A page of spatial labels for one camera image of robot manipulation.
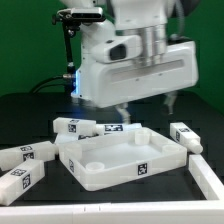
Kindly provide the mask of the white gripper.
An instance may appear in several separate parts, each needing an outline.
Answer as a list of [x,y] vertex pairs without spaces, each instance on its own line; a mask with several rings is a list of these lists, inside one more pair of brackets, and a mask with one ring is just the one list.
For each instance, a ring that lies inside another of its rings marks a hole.
[[129,124],[126,102],[166,93],[163,111],[171,115],[177,99],[177,93],[172,91],[194,86],[197,81],[195,43],[187,41],[170,45],[159,63],[154,65],[138,66],[132,61],[82,64],[79,97],[99,108],[119,104],[116,110],[122,122]]

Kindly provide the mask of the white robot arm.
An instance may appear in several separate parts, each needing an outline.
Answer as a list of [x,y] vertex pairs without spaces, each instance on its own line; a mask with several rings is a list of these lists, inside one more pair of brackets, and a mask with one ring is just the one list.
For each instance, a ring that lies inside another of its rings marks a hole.
[[195,42],[182,32],[166,34],[168,19],[185,17],[182,0],[106,0],[109,21],[93,0],[61,0],[57,12],[68,35],[81,33],[81,65],[71,96],[95,108],[115,107],[128,123],[128,104],[165,94],[173,107],[177,91],[198,81]]

